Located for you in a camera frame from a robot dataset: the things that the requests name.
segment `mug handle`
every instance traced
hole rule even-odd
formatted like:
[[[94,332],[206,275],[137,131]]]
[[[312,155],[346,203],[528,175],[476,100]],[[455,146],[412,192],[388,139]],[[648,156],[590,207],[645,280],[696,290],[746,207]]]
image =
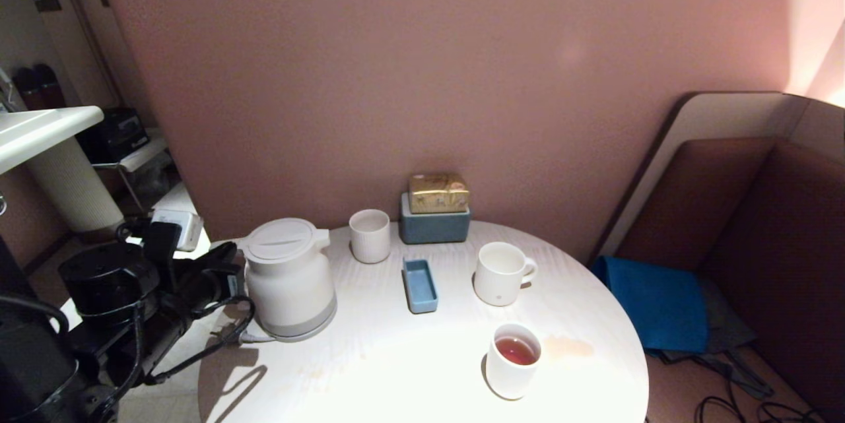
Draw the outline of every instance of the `mug handle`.
[[[528,269],[525,272],[525,275],[522,275],[522,284],[526,282],[531,282],[531,279],[534,279],[534,276],[537,276],[537,262],[532,260],[532,258],[525,258],[525,268]]]

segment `white electric kettle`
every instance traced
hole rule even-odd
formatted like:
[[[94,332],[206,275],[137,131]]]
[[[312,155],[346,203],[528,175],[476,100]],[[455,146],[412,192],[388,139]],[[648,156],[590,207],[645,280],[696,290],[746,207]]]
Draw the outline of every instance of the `white electric kettle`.
[[[247,259],[247,294],[262,329],[295,342],[319,333],[337,311],[329,258],[329,230],[301,218],[267,222],[241,240]]]

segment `gold box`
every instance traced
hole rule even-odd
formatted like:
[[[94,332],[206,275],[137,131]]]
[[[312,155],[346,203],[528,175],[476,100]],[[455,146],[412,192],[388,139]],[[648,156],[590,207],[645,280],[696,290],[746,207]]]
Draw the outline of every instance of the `gold box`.
[[[408,181],[411,213],[467,212],[470,191],[459,174],[416,174]]]

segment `kettle base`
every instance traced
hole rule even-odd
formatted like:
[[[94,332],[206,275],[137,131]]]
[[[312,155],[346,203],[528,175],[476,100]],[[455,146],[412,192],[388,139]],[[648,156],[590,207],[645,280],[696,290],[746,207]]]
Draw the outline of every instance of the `kettle base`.
[[[295,326],[273,326],[262,323],[258,316],[255,317],[263,332],[279,342],[299,342],[305,339],[310,339],[317,335],[323,329],[329,326],[331,321],[337,314],[337,296],[333,296],[331,302],[326,308],[315,315],[314,318],[305,321],[305,323],[296,324]]]

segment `black box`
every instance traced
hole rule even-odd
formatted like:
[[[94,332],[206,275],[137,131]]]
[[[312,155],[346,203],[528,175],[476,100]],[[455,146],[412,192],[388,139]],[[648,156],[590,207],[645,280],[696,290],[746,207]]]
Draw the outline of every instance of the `black box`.
[[[76,135],[91,164],[120,162],[150,142],[133,108],[109,108],[103,114],[102,122]]]

